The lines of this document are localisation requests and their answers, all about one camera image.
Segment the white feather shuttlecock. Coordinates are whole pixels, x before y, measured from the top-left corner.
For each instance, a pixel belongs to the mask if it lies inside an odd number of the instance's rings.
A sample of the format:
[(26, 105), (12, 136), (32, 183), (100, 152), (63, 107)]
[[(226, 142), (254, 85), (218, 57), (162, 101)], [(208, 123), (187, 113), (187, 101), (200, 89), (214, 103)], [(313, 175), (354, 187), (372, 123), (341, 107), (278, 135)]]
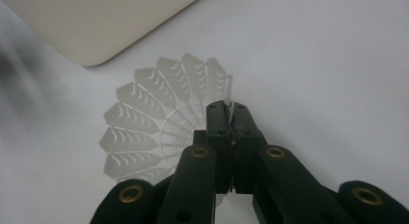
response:
[(206, 107), (230, 102), (231, 93), (232, 75), (215, 58), (203, 61), (186, 53), (137, 69), (104, 113), (108, 128), (99, 141), (107, 152), (104, 173), (117, 182), (165, 180), (193, 144), (194, 132), (206, 128)]

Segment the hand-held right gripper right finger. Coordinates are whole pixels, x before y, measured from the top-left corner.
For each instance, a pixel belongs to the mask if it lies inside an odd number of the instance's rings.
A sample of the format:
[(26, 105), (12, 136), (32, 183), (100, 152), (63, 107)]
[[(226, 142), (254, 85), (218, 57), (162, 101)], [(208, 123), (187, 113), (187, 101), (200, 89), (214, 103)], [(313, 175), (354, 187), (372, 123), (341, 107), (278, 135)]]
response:
[(234, 104), (231, 125), (235, 136), (233, 187), (236, 193), (252, 193), (257, 183), (257, 152), (265, 139), (244, 104)]

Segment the white plastic storage basket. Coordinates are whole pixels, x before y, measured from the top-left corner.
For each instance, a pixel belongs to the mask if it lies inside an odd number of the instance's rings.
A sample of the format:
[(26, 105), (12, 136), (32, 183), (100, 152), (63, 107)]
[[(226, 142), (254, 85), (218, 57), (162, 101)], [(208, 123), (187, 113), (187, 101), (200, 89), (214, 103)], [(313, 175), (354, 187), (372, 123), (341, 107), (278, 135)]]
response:
[(0, 0), (68, 60), (111, 59), (196, 0)]

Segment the white table cover board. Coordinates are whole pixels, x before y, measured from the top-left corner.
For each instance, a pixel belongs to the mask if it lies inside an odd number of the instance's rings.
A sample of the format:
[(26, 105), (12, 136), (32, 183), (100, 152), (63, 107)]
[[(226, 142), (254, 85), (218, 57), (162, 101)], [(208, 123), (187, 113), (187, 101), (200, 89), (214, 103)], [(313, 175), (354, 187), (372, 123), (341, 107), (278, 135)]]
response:
[(104, 113), (138, 68), (217, 59), (266, 140), (324, 185), (409, 209), (409, 0), (199, 0), (84, 68), (0, 2), (0, 224), (89, 224), (113, 187)]

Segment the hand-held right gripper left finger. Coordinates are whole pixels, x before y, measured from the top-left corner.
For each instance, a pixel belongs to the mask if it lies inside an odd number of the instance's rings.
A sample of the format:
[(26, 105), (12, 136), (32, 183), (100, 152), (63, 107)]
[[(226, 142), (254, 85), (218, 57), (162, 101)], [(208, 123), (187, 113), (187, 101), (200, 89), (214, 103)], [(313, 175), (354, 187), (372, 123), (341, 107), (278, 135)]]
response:
[(215, 185), (218, 194), (228, 193), (232, 186), (232, 131), (229, 107), (214, 101), (206, 107), (205, 130), (195, 130), (193, 143), (206, 144), (216, 152)]

